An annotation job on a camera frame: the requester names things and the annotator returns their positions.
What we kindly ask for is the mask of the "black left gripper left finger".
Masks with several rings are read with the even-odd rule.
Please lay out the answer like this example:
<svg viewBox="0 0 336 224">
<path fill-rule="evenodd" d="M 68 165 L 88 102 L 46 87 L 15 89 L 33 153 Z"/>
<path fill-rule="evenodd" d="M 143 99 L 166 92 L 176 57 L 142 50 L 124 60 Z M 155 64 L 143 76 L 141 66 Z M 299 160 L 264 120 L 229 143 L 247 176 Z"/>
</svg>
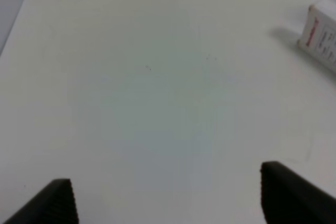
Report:
<svg viewBox="0 0 336 224">
<path fill-rule="evenodd" d="M 79 223 L 71 180 L 52 180 L 5 223 Z"/>
</svg>

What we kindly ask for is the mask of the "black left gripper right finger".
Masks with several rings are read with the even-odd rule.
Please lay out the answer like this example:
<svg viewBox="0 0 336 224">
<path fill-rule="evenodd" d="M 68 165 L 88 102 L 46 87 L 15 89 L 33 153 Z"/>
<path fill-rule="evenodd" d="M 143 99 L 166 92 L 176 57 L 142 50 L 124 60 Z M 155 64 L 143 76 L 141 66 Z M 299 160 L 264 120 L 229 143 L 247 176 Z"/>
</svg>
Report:
<svg viewBox="0 0 336 224">
<path fill-rule="evenodd" d="M 261 208 L 266 223 L 335 223 L 335 198 L 277 161 L 263 162 Z"/>
</svg>

